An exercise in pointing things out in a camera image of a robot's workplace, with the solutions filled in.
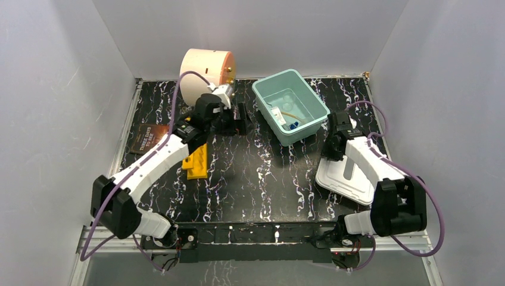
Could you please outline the white bin lid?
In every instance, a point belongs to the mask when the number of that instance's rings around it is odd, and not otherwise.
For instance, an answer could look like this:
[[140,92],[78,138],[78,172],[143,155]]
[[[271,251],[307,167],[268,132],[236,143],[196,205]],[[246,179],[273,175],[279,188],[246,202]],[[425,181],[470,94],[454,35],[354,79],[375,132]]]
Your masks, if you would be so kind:
[[322,157],[316,172],[319,186],[364,206],[372,204],[374,187],[352,159],[335,161]]

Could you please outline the small white plastic packet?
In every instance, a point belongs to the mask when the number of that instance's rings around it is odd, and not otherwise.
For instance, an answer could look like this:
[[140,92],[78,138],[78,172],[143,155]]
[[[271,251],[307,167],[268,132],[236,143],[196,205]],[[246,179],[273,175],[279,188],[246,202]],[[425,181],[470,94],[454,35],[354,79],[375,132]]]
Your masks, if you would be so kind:
[[285,125],[286,124],[286,121],[283,117],[283,114],[281,112],[281,110],[279,109],[279,107],[277,106],[274,106],[272,107],[271,109],[271,112],[274,116],[274,118],[276,119],[276,121],[282,126],[282,125]]

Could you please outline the small clear glass beaker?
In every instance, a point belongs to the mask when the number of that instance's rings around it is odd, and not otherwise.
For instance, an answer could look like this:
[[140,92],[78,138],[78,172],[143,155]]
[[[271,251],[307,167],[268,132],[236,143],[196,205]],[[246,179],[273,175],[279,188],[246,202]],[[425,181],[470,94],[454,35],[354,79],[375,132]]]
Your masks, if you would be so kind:
[[290,113],[294,108],[294,101],[292,99],[283,99],[282,110],[284,112]]

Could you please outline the tan rubber tubing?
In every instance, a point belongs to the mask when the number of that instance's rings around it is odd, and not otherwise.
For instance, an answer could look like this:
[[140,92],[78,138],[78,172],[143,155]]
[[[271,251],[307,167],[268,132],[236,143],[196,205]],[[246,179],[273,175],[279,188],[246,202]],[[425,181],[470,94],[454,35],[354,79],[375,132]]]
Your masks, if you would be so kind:
[[287,113],[287,112],[284,112],[284,111],[281,111],[281,113],[285,116],[289,116],[289,117],[292,117],[293,119],[295,119],[296,121],[298,122],[301,122],[302,124],[304,124],[304,119],[301,119],[300,117],[294,115],[294,114],[291,114],[291,113]]

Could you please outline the yellow test tube rack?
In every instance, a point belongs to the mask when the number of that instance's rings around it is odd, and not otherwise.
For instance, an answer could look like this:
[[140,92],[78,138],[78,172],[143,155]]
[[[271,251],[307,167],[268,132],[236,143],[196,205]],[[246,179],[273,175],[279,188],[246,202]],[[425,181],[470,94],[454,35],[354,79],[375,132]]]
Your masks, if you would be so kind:
[[182,161],[182,169],[186,171],[187,180],[208,178],[208,145],[198,147]]

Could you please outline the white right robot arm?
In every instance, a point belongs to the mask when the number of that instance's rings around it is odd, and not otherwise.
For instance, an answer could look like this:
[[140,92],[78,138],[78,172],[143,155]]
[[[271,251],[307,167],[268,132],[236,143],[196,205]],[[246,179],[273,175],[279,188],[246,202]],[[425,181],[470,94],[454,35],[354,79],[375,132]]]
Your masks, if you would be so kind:
[[426,228],[426,193],[414,177],[385,162],[344,112],[328,116],[329,129],[317,172],[319,186],[369,210],[340,215],[335,238],[352,246],[359,235],[387,237]]

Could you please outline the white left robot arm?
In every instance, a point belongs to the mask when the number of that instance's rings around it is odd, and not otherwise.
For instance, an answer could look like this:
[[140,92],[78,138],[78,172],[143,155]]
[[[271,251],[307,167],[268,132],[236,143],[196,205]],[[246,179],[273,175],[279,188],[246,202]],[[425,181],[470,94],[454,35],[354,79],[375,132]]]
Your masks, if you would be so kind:
[[161,176],[208,141],[208,137],[246,135],[251,119],[244,102],[227,108],[217,95],[202,94],[194,109],[140,159],[111,178],[93,182],[91,215],[119,239],[133,234],[154,237],[164,248],[177,243],[173,221],[137,207],[145,191]]

